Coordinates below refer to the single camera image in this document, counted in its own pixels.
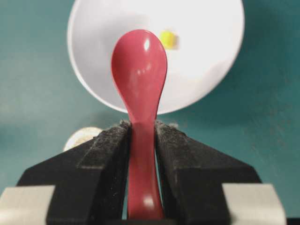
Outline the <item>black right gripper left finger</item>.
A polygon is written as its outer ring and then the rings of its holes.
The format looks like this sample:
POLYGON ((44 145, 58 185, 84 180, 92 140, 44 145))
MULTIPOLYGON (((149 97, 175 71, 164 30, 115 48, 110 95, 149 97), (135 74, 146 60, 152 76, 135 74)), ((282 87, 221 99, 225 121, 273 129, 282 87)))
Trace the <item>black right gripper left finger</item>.
POLYGON ((3 225, 99 225, 122 216, 130 123, 26 169, 0 197, 3 225))

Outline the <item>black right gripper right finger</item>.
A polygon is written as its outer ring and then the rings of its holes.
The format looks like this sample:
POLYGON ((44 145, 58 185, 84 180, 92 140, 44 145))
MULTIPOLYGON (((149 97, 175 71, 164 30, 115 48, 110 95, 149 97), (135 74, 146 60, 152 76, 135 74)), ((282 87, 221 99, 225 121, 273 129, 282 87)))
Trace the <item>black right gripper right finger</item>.
POLYGON ((285 225, 283 205, 254 167, 155 123, 165 214, 183 225, 285 225))

